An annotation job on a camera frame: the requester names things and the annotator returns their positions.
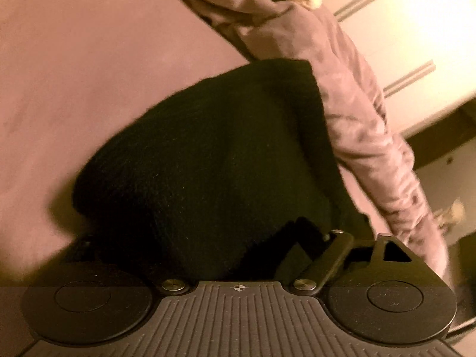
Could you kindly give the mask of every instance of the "baseboard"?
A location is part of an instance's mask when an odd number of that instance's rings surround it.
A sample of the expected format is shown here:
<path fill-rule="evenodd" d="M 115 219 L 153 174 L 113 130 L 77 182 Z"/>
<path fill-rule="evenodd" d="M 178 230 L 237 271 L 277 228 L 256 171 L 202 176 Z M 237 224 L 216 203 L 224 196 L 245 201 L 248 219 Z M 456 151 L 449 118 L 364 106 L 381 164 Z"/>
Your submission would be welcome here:
<path fill-rule="evenodd" d="M 461 106 L 461 109 L 467 114 L 476 124 L 476 99 L 469 101 Z"/>

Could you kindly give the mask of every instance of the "floor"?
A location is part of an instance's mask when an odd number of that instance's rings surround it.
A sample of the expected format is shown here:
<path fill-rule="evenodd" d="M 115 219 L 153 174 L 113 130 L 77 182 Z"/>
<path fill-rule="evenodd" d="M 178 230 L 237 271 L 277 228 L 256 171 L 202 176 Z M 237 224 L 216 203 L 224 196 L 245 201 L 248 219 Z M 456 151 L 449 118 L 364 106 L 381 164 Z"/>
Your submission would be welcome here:
<path fill-rule="evenodd" d="M 476 123 L 459 110 L 409 143 L 432 209 L 447 207 L 456 198 L 465 204 L 466 221 L 448 236 L 448 242 L 455 243 L 449 247 L 451 280 L 459 301 L 454 323 L 461 324 L 476 315 L 472 299 L 476 296 Z M 463 357 L 476 357 L 476 331 L 454 348 Z"/>

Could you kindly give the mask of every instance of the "metal bolt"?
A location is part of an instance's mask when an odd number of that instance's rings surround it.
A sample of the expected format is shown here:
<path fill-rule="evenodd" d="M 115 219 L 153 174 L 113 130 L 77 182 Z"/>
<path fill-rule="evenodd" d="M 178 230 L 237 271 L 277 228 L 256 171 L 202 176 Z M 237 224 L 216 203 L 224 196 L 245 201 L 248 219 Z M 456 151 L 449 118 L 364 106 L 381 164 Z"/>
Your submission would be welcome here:
<path fill-rule="evenodd" d="M 310 279 L 298 279 L 294 281 L 294 288 L 300 291 L 310 291 L 317 287 L 317 283 Z"/>
<path fill-rule="evenodd" d="M 185 283 L 178 279 L 167 279 L 162 283 L 162 288 L 166 291 L 180 291 L 185 288 Z"/>

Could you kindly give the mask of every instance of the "metal rivet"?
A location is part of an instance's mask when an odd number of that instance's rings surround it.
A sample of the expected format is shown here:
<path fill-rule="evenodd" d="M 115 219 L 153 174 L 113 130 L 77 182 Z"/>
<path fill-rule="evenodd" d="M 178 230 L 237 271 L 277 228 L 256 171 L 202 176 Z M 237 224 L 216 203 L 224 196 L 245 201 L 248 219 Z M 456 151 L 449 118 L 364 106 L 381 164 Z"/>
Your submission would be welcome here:
<path fill-rule="evenodd" d="M 185 288 L 185 283 L 178 279 L 167 279 L 162 283 L 162 288 L 166 291 L 180 291 Z"/>
<path fill-rule="evenodd" d="M 298 279 L 294 281 L 294 288 L 300 291 L 310 291 L 317 287 L 317 283 L 310 279 Z"/>

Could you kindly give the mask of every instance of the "ribbed footplate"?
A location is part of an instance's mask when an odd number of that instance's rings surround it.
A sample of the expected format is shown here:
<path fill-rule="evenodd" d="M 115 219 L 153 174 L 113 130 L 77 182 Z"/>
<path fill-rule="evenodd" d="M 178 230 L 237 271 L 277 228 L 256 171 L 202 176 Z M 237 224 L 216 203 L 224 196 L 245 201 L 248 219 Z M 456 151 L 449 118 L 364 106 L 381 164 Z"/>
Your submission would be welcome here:
<path fill-rule="evenodd" d="M 161 301 L 151 319 L 106 345 L 57 346 L 40 340 L 24 357 L 457 357 L 439 340 L 383 347 L 354 338 L 319 301 L 277 282 L 201 282 Z"/>

